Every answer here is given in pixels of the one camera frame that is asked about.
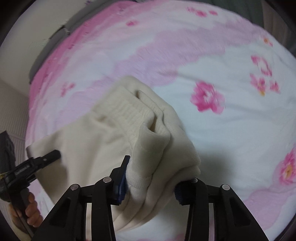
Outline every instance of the mattress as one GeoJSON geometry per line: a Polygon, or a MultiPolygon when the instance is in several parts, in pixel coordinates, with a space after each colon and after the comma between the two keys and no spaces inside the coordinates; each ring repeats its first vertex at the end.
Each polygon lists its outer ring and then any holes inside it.
{"type": "MultiPolygon", "coordinates": [[[[202,160],[199,178],[229,184],[275,240],[296,213],[296,59],[289,51],[239,15],[190,1],[121,1],[82,22],[34,75],[26,146],[132,75],[179,115],[202,160]]],[[[117,239],[182,240],[187,215],[172,199],[117,239]]],[[[214,240],[213,217],[210,227],[214,240]]]]}

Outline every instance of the cream fleece garment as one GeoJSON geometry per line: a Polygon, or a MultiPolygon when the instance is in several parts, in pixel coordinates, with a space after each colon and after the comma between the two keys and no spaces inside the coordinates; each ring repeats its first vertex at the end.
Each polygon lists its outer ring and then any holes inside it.
{"type": "MultiPolygon", "coordinates": [[[[200,159],[174,109],[134,77],[123,78],[89,113],[33,143],[27,152],[38,157],[54,149],[61,151],[61,160],[36,175],[54,203],[71,184],[95,184],[120,166],[125,155],[131,156],[126,198],[112,206],[116,231],[149,221],[177,183],[200,173],[200,159]]],[[[88,209],[88,239],[90,220],[88,209]]]]}

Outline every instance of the bed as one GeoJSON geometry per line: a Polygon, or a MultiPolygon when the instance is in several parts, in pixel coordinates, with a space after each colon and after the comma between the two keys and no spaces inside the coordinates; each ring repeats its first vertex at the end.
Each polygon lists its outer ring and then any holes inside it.
{"type": "MultiPolygon", "coordinates": [[[[289,240],[296,59],[261,27],[212,5],[93,4],[52,36],[31,69],[26,146],[87,113],[113,83],[133,75],[176,110],[202,159],[200,179],[229,184],[269,240],[289,240]]],[[[31,191],[46,215],[53,203],[38,182],[31,191]]],[[[172,199],[117,239],[183,240],[187,213],[172,199]]],[[[214,240],[213,217],[210,226],[214,240]]]]}

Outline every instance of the yellow tag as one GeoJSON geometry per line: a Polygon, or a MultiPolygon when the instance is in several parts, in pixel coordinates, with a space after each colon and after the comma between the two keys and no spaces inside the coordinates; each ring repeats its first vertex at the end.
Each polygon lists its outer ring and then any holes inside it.
{"type": "Polygon", "coordinates": [[[5,177],[5,174],[6,174],[7,172],[5,172],[5,173],[1,173],[0,174],[0,180],[2,179],[2,178],[4,178],[5,177]]]}

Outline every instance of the human hand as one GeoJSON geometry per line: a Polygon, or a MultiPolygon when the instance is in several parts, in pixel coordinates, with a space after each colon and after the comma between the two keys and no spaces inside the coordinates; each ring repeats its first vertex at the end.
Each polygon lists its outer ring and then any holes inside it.
{"type": "MultiPolygon", "coordinates": [[[[27,223],[35,228],[39,227],[43,221],[43,217],[40,215],[40,211],[37,207],[37,202],[35,201],[35,196],[33,193],[29,193],[28,200],[30,204],[27,206],[25,213],[28,217],[27,223]]],[[[13,208],[12,204],[9,204],[9,213],[12,217],[12,221],[16,227],[24,231],[24,227],[18,217],[21,217],[22,214],[17,208],[13,208]]]]}

